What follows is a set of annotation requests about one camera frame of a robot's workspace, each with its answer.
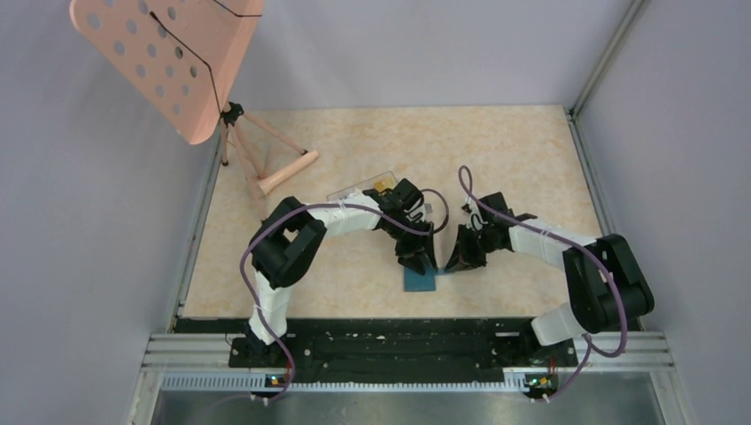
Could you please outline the clear plastic card box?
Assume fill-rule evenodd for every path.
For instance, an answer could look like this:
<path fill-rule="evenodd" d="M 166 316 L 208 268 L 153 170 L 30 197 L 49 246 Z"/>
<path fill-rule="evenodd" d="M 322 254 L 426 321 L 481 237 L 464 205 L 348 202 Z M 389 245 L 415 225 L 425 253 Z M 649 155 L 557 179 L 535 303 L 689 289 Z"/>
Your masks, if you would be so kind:
<path fill-rule="evenodd" d="M 369 189 L 373 189 L 374 183 L 381 181 L 381 180 L 394 180 L 395 186 L 398 184 L 398 180 L 395 177 L 394 173 L 392 171 L 386 171 L 376 176 L 370 177 L 366 179 L 365 181 L 354 183 L 353 185 L 350 185 L 343 189 L 339 189 L 335 192 L 332 192 L 327 195 L 327 200 L 338 201 L 341 199 L 348 198 L 352 196 L 353 194 L 364 192 Z"/>

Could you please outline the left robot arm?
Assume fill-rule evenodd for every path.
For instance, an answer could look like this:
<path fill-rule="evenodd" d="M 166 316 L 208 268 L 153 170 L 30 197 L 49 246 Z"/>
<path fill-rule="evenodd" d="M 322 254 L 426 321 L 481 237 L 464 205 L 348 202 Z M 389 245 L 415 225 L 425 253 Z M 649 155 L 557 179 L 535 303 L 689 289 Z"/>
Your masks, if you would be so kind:
<path fill-rule="evenodd" d="M 408 179 L 336 202 L 304 204 L 286 197 L 262 221 L 240 260 L 240 274 L 255 303 L 245 334 L 261 365 L 273 366 L 283 357 L 291 288 L 308 272 L 323 241 L 372 230 L 394 240 L 402 267 L 420 275 L 437 270 L 436 229 L 425 217 L 423 192 Z"/>

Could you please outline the yellow card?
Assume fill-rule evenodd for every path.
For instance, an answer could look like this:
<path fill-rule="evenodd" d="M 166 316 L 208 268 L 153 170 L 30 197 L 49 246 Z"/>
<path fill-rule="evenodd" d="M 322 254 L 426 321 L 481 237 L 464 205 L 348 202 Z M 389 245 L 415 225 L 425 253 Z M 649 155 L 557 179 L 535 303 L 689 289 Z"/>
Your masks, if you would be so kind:
<path fill-rule="evenodd" d="M 394 186 L 394 180 L 381 180 L 374 183 L 373 189 L 377 190 L 379 193 L 383 193 L 386 190 L 393 189 Z"/>

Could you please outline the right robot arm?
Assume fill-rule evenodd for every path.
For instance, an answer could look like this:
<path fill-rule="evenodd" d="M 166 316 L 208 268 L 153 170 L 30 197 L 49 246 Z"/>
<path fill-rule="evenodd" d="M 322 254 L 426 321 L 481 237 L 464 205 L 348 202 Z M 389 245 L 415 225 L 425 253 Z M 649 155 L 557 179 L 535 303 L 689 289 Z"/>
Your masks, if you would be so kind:
<path fill-rule="evenodd" d="M 584 333 L 627 328 L 654 310 L 654 296 L 627 240 L 618 234 L 581 236 L 537 216 L 514 214 L 500 192 L 470 199 L 459 226 L 448 273 L 485 267 L 495 251 L 530 255 L 565 274 L 569 299 L 524 325 L 519 352 L 531 365 L 554 355 L 555 345 Z"/>

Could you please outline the blue leather card holder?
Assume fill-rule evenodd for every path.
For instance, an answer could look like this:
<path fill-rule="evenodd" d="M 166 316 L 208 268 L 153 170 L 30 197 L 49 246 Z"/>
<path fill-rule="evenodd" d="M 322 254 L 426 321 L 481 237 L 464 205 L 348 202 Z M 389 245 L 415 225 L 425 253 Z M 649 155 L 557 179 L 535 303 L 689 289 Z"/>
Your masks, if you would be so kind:
<path fill-rule="evenodd" d="M 447 275 L 444 269 L 429 270 L 425 274 L 418 274 L 409 268 L 403 269 L 403 291 L 408 293 L 434 292 L 437 290 L 437 278 Z"/>

